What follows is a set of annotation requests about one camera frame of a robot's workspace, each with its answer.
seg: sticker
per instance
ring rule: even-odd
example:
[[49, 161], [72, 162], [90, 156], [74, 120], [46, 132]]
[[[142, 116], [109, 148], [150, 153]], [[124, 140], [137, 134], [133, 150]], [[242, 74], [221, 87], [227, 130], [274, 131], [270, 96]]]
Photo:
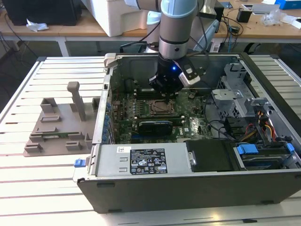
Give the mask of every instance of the sticker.
[[59, 136], [43, 136], [44, 139], [54, 139], [59, 138]]
[[164, 148], [130, 150], [130, 153], [131, 174], [140, 175], [167, 173], [167, 163]]
[[132, 147], [125, 146], [125, 147], [117, 147], [117, 153], [130, 153]]

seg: motherboard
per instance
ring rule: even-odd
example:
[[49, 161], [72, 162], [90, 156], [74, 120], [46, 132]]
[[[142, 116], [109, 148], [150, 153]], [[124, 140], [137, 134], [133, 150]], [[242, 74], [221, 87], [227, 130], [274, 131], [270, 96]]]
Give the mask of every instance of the motherboard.
[[179, 143], [211, 139], [204, 119], [205, 97], [193, 90], [166, 101], [148, 94], [113, 95], [112, 119], [117, 144]]

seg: warning label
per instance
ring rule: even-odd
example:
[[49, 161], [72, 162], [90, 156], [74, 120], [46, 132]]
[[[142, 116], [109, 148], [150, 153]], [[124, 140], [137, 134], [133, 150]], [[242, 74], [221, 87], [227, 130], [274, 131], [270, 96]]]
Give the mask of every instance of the warning label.
[[165, 150], [131, 150], [130, 172], [133, 175], [167, 173]]

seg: computer case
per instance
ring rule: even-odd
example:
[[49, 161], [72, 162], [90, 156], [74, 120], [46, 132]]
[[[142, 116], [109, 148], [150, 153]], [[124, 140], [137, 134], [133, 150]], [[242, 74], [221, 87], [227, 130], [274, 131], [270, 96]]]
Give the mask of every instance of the computer case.
[[80, 0], [2, 0], [14, 25], [34, 23], [75, 26], [81, 15]]

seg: blue drive bracket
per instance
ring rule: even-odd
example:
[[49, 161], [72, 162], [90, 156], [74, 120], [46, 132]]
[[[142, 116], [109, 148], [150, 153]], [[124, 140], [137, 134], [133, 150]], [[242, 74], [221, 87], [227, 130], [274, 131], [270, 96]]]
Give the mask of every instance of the blue drive bracket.
[[86, 167], [86, 160], [85, 159], [77, 159], [74, 162], [73, 165], [75, 168], [80, 168], [80, 167]]
[[245, 144], [237, 147], [239, 154], [258, 154], [256, 146], [253, 144]]
[[291, 154], [295, 151], [295, 148], [290, 143], [286, 144], [286, 148], [290, 151]]

